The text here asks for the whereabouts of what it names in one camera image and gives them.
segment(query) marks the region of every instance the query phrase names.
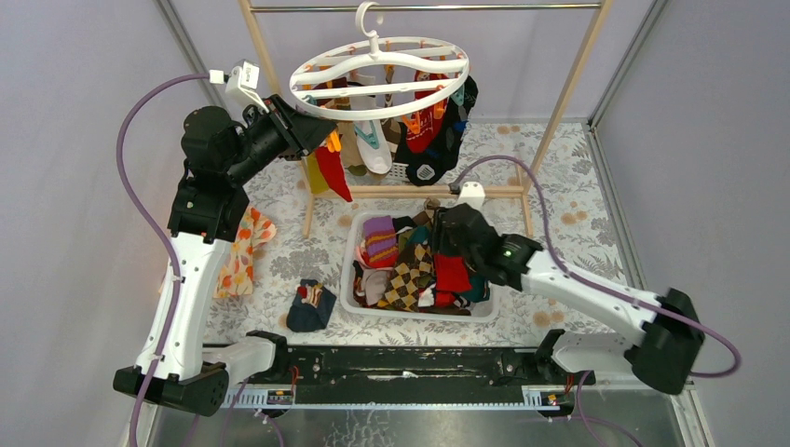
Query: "floral tablecloth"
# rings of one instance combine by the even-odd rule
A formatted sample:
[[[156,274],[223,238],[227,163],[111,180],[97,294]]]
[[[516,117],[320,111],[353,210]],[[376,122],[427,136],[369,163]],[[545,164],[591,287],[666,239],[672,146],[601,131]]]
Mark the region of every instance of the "floral tablecloth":
[[[453,181],[472,161],[494,154],[517,155],[527,162],[544,130],[538,124],[469,124],[458,168],[443,183]],[[350,182],[360,179],[348,175]],[[515,184],[515,168],[507,162],[481,165],[468,180],[483,185]],[[581,124],[561,124],[538,173],[548,200],[552,240],[569,262],[625,283],[614,237],[614,227],[588,151]],[[298,165],[277,162],[247,186],[253,206],[278,228],[273,240],[255,255],[254,293],[214,300],[204,341],[231,343],[251,330],[276,332],[290,344],[306,345],[510,345],[535,346],[552,328],[600,332],[602,323],[557,303],[550,296],[525,295],[496,288],[500,309],[486,324],[445,323],[408,318],[371,318],[345,311],[338,303],[326,330],[294,333],[285,316],[301,278],[323,282],[339,293],[339,279],[348,229],[361,210],[414,210],[420,200],[366,199],[346,203],[318,200],[311,238],[302,237],[307,190]],[[538,198],[530,193],[535,239],[544,241]],[[517,199],[489,199],[483,213],[500,233],[524,233]]]

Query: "wooden rack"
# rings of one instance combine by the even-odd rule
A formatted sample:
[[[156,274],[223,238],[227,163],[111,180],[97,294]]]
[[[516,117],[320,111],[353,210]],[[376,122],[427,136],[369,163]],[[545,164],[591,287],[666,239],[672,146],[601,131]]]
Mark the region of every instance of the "wooden rack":
[[[565,114],[565,108],[570,101],[576,84],[581,77],[584,66],[590,57],[593,50],[593,45],[598,35],[601,32],[606,16],[611,9],[613,0],[601,0],[600,3],[575,3],[575,4],[531,4],[531,5],[412,5],[412,6],[374,6],[371,7],[372,11],[483,11],[483,10],[511,10],[511,11],[535,11],[535,10],[576,10],[576,9],[592,9],[594,12],[590,19],[590,25],[587,27],[587,33],[581,40],[579,51],[576,58],[571,65],[570,72],[565,79],[565,84],[560,92],[560,97],[557,100],[552,117],[549,119],[549,124],[543,133],[543,138],[538,145],[538,151],[535,158],[532,160],[530,169],[537,175],[540,169],[543,158],[549,151],[549,144],[552,142],[554,132]],[[278,13],[328,13],[328,12],[354,12],[357,10],[356,6],[306,6],[306,7],[255,7],[252,5],[252,0],[238,0],[241,7],[241,14],[247,23],[247,28],[250,30],[252,37],[252,44],[255,46],[255,51],[261,62],[261,67],[266,75],[266,81],[272,93],[282,94],[282,89],[279,86],[277,73],[274,70],[271,56],[269,55],[268,47],[264,35],[261,33],[261,27],[258,20],[255,18],[256,14],[278,14]],[[302,164],[302,170],[306,177],[306,166]],[[485,196],[490,198],[518,198],[521,200],[522,209],[524,211],[524,229],[529,236],[533,235],[532,217],[529,210],[528,193],[532,187],[532,182],[525,175],[524,170],[516,167],[516,178],[518,183],[514,186],[486,186]],[[432,186],[413,186],[413,185],[372,185],[360,186],[350,185],[349,189],[354,198],[428,198],[428,197],[455,197],[450,194],[448,185],[432,185]],[[339,198],[338,195],[332,192],[313,194],[310,192],[310,198],[307,202],[307,211],[305,216],[305,225],[303,228],[303,235],[309,237],[310,226],[313,220],[313,209],[315,207],[315,200],[317,198]]]

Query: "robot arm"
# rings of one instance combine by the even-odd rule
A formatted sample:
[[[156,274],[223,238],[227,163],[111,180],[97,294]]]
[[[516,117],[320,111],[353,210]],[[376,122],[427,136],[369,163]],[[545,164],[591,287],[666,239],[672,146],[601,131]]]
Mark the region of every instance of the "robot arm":
[[[455,251],[494,284],[554,298],[613,330],[595,334],[550,331],[536,353],[544,368],[565,373],[633,373],[661,392],[681,392],[704,341],[701,332],[578,282],[561,270],[538,242],[520,235],[500,236],[469,204],[440,212],[437,222],[434,247],[440,251]],[[699,321],[690,299],[681,291],[670,289],[660,296],[573,265],[568,268],[595,284]]]
[[[246,108],[246,126],[225,109],[203,107],[184,120],[184,176],[173,200],[168,228],[181,263],[181,277],[168,266],[154,324],[135,364],[118,370],[113,388],[137,396],[152,359],[159,362],[145,399],[201,415],[214,414],[229,385],[275,364],[272,339],[257,333],[210,353],[202,353],[203,333],[222,264],[236,239],[250,200],[243,185],[277,157],[311,154],[336,129],[334,122],[295,111],[278,95],[261,100],[255,92],[258,67],[243,61],[225,78],[211,72],[212,83],[227,80],[226,94]],[[173,281],[182,283],[170,324],[166,324]],[[166,344],[155,351],[161,337]]]

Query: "laundry basket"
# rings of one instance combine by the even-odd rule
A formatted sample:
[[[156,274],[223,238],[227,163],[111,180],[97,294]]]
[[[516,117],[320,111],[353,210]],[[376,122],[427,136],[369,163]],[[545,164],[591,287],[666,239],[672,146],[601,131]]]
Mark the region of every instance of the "laundry basket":
[[[392,318],[413,318],[413,319],[430,319],[436,321],[457,321],[467,323],[487,323],[497,317],[499,313],[499,290],[491,287],[491,297],[488,301],[481,303],[472,303],[469,307],[471,315],[438,315],[438,314],[423,314],[418,312],[402,312],[397,310],[375,309],[361,307],[359,303],[354,300],[354,250],[362,242],[362,224],[368,219],[374,217],[391,216],[402,217],[409,216],[413,213],[411,211],[363,211],[354,217],[351,223],[351,230],[348,232],[348,241],[346,242],[346,253],[343,258],[343,270],[340,278],[340,305],[346,311],[352,314],[366,315],[370,317],[392,317]]]

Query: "white sock hanger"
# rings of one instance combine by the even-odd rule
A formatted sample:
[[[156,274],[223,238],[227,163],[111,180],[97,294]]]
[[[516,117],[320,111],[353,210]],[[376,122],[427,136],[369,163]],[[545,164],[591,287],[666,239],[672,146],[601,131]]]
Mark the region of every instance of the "white sock hanger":
[[[308,113],[337,121],[363,121],[409,115],[449,98],[463,87],[469,77],[470,61],[463,49],[442,40],[427,37],[388,37],[388,47],[405,47],[399,50],[381,51],[378,46],[378,33],[365,31],[364,16],[368,8],[376,2],[362,2],[357,8],[357,29],[368,40],[329,50],[303,63],[291,75],[291,93],[300,102],[299,106]],[[381,24],[383,16],[376,22]],[[370,51],[362,53],[365,48]],[[442,57],[443,61],[430,61],[424,58]],[[445,79],[404,82],[399,84],[378,84],[363,87],[311,89],[311,86],[326,83],[342,77],[354,70],[371,66],[396,65],[430,74],[446,75]],[[316,100],[330,100],[352,96],[384,95],[388,93],[409,93],[414,91],[435,90],[434,93],[405,104],[370,110],[334,110],[315,105]]]

